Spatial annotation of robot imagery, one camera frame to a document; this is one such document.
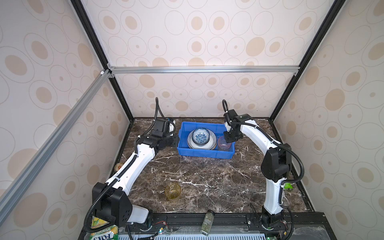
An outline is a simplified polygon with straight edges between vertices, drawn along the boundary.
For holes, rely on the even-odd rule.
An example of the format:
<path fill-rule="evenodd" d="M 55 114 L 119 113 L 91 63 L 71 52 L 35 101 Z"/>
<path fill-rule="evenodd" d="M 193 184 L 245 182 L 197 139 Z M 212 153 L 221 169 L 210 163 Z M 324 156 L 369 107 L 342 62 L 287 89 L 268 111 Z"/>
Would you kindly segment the pink plastic cup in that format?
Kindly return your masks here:
<path fill-rule="evenodd" d="M 231 148 L 231 143 L 228 143 L 224 136 L 220 136 L 217 141 L 219 151 L 229 151 Z"/>

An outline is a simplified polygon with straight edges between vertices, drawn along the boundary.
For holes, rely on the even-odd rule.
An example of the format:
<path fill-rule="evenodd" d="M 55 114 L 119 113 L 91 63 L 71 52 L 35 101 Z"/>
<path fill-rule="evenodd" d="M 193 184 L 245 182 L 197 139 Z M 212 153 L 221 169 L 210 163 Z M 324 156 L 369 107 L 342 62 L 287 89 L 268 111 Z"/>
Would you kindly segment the black striped white plate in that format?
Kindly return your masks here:
<path fill-rule="evenodd" d="M 195 150 L 213 150 L 217 145 L 217 137 L 209 129 L 198 128 L 189 133 L 187 144 Z"/>

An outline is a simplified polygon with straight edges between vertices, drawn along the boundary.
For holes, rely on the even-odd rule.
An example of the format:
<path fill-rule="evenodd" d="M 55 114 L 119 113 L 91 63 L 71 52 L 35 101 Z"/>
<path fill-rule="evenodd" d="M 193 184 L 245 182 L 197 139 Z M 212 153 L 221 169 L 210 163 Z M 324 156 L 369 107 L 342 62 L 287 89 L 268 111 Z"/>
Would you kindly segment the blue dotted ceramic bowl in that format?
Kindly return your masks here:
<path fill-rule="evenodd" d="M 210 141 L 210 132 L 206 128 L 198 128 L 192 132 L 192 141 L 199 146 L 206 145 Z"/>

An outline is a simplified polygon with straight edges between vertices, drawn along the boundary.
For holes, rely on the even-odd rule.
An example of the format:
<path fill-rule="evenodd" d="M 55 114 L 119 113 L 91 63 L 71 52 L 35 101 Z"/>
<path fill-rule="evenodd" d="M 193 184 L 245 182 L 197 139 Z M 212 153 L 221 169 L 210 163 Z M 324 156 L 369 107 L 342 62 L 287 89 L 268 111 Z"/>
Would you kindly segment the yellow glass cup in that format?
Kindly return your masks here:
<path fill-rule="evenodd" d="M 177 201 L 181 196 L 181 186 L 177 183 L 169 183 L 165 187 L 166 198 L 170 201 Z"/>

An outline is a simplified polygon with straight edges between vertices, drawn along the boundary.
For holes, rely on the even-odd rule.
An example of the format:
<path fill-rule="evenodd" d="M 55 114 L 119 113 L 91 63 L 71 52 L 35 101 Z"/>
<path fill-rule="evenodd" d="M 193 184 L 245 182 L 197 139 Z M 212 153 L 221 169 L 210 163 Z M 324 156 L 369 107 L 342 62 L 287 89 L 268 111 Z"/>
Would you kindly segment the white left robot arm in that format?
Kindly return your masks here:
<path fill-rule="evenodd" d="M 105 183 L 96 183 L 93 187 L 93 203 L 85 217 L 85 229 L 91 228 L 93 217 L 106 221 L 108 227 L 139 224 L 149 229 L 152 226 L 153 211 L 133 205 L 129 194 L 140 173 L 156 154 L 178 144 L 175 130 L 174 119 L 157 119 L 149 133 L 137 137 L 134 151 L 123 166 Z"/>

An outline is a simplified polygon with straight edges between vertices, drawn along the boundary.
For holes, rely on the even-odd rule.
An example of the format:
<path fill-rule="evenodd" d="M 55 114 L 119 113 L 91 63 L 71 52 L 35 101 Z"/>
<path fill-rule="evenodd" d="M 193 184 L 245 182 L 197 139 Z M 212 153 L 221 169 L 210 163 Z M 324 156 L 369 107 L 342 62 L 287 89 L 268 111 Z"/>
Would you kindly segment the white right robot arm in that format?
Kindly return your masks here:
<path fill-rule="evenodd" d="M 266 178 L 266 199 L 263 210 L 277 215 L 283 210 L 283 181 L 291 170 L 291 156 L 280 148 L 281 143 L 267 134 L 248 114 L 238 115 L 235 110 L 225 110 L 225 140 L 236 142 L 247 136 L 264 154 L 261 171 Z"/>

